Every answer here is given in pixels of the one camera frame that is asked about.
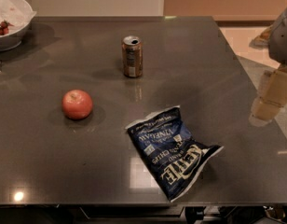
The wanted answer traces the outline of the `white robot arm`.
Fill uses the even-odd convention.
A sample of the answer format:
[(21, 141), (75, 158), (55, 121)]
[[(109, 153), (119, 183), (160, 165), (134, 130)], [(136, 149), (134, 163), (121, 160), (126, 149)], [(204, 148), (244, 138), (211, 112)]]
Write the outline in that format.
[(261, 76), (250, 115), (250, 123), (258, 127), (268, 124), (287, 105), (287, 8), (272, 24), (267, 45), (269, 57), (280, 66)]

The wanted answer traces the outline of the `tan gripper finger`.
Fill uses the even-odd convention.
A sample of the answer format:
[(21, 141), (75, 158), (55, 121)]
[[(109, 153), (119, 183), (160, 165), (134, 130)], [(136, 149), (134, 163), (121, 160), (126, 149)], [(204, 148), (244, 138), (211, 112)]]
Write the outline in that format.
[(281, 106), (266, 102), (262, 97), (256, 97), (253, 101), (251, 113), (260, 120), (268, 121), (274, 119), (280, 112)]

